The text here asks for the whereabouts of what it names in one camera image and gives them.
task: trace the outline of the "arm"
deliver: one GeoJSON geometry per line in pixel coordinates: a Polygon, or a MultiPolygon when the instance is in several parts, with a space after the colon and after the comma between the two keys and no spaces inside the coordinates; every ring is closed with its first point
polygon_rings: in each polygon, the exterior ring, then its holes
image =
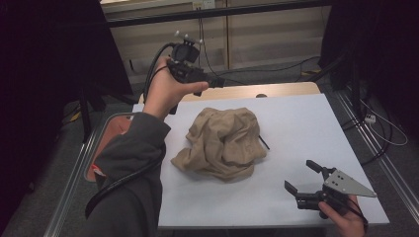
{"type": "MultiPolygon", "coordinates": [[[[158,68],[168,58],[158,60],[158,68]]],[[[181,84],[167,68],[151,83],[142,113],[134,116],[128,132],[113,139],[96,160],[107,175],[105,185],[141,169],[164,156],[164,138],[170,127],[163,121],[171,108],[190,93],[208,88],[207,82],[181,84]]],[[[90,214],[82,236],[154,236],[161,206],[160,167],[146,172],[111,192],[90,214]]]]}
{"type": "MultiPolygon", "coordinates": [[[[356,196],[349,196],[353,201],[348,201],[348,205],[354,210],[360,211],[357,208],[358,201],[356,196]]],[[[318,204],[323,213],[325,213],[329,218],[335,223],[337,230],[342,237],[363,237],[365,236],[364,222],[361,217],[354,214],[351,211],[347,211],[344,215],[340,215],[336,212],[330,205],[322,201],[318,204]]]]}

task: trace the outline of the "gray sleeve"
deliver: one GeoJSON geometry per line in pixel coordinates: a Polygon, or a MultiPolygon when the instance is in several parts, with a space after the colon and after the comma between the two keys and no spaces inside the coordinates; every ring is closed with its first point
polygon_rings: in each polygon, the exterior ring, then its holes
{"type": "MultiPolygon", "coordinates": [[[[128,132],[114,138],[95,164],[107,175],[106,184],[134,173],[164,152],[170,127],[153,116],[138,113],[128,132]]],[[[161,206],[160,167],[116,189],[90,214],[82,236],[155,236],[161,206]]]]}

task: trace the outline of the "white table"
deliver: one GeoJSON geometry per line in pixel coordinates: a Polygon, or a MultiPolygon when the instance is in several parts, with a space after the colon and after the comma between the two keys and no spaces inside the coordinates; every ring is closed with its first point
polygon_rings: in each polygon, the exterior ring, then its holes
{"type": "MultiPolygon", "coordinates": [[[[141,111],[142,105],[136,105],[141,111]]],[[[318,211],[299,210],[284,189],[284,180],[300,192],[321,190],[322,176],[305,166],[310,159],[321,166],[336,167],[372,188],[348,140],[322,94],[280,98],[252,98],[182,102],[166,122],[172,130],[166,138],[162,164],[163,202],[160,228],[300,227],[331,223],[318,211]],[[256,162],[254,174],[224,183],[213,177],[183,173],[170,159],[184,147],[197,114],[206,107],[218,110],[246,107],[258,118],[261,136],[271,147],[256,162]]],[[[359,197],[370,224],[386,224],[378,198],[359,197]]]]}

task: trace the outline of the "hand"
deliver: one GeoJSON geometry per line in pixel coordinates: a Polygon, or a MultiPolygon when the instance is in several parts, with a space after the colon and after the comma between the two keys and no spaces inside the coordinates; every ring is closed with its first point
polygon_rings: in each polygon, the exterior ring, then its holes
{"type": "MultiPolygon", "coordinates": [[[[349,198],[358,204],[356,196],[349,196],[349,198]]],[[[354,210],[360,211],[351,201],[348,200],[348,205],[354,210]]],[[[336,224],[339,234],[342,237],[362,237],[366,233],[364,231],[364,222],[361,217],[348,210],[344,215],[340,215],[326,202],[321,201],[318,207],[324,214],[336,224]]]]}
{"type": "MultiPolygon", "coordinates": [[[[160,57],[157,60],[156,71],[167,66],[169,59],[170,57],[160,57]]],[[[208,87],[208,82],[182,84],[173,78],[166,67],[154,76],[142,111],[164,120],[185,95],[204,91],[208,87]]]]}

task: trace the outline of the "crumpled beige cloth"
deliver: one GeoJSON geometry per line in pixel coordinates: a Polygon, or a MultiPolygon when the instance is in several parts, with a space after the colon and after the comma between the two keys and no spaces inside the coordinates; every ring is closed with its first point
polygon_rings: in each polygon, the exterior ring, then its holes
{"type": "Polygon", "coordinates": [[[224,181],[251,176],[253,160],[266,156],[259,141],[259,123],[246,108],[218,111],[205,108],[195,118],[184,148],[172,164],[182,171],[213,175],[224,181]]]}

